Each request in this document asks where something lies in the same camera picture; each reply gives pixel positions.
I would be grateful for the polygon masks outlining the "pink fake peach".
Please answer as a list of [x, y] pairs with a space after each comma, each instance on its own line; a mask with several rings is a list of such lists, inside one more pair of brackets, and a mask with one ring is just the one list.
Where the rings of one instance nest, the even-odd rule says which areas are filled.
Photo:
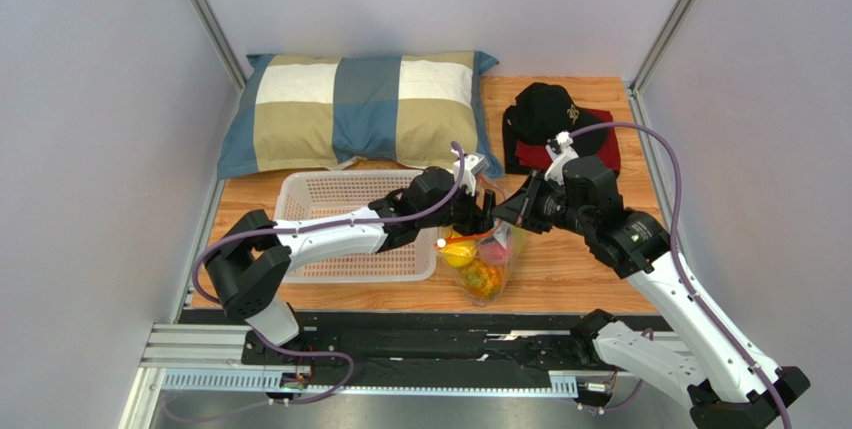
[[511, 240], [489, 239], [478, 247], [478, 256], [486, 264], [505, 266], [513, 258], [514, 243]]

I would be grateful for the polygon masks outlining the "clear zip top bag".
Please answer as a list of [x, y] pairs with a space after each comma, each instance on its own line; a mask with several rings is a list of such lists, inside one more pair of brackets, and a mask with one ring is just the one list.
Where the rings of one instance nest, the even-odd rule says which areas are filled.
[[525, 246], [525, 232], [496, 220], [488, 231], [469, 236], [450, 227], [442, 228], [434, 250], [454, 271], [455, 281], [468, 301], [485, 307], [504, 291]]

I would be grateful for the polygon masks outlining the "yellow fake orange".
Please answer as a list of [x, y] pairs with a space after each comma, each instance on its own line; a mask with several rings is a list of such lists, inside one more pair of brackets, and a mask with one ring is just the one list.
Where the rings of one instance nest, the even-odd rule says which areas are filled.
[[450, 230], [436, 242], [436, 250], [444, 262], [452, 268], [463, 268], [477, 256], [478, 242]]

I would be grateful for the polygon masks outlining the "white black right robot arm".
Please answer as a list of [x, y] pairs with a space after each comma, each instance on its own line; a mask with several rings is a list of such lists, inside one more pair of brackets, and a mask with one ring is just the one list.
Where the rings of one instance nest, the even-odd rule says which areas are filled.
[[713, 299], [651, 215], [625, 207], [617, 177], [596, 157], [566, 162], [559, 182], [533, 171], [493, 215], [529, 232], [583, 237], [595, 259], [657, 309], [688, 348], [679, 354], [595, 310], [573, 327], [594, 357], [679, 402], [698, 428], [767, 428], [809, 388], [794, 366], [759, 350]]

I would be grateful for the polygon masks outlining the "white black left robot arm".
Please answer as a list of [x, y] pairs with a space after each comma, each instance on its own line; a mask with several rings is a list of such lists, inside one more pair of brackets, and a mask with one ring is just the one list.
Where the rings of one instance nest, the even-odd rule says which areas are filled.
[[277, 294], [289, 271], [336, 257], [395, 250], [431, 228], [484, 234], [495, 225], [495, 206], [492, 192], [478, 195], [469, 172], [429, 167], [407, 186], [346, 214], [289, 221], [251, 211], [198, 256], [192, 282], [197, 284], [205, 272], [212, 288], [200, 293], [203, 298], [220, 305], [229, 320], [282, 346], [302, 331], [292, 307]]

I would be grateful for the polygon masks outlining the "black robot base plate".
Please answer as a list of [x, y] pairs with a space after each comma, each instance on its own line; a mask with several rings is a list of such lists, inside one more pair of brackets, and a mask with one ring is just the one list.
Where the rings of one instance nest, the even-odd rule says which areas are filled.
[[303, 332], [287, 344], [313, 358], [280, 355], [251, 330], [238, 361], [297, 367], [313, 387], [539, 389], [559, 370], [613, 367], [571, 331], [579, 314], [302, 311]]

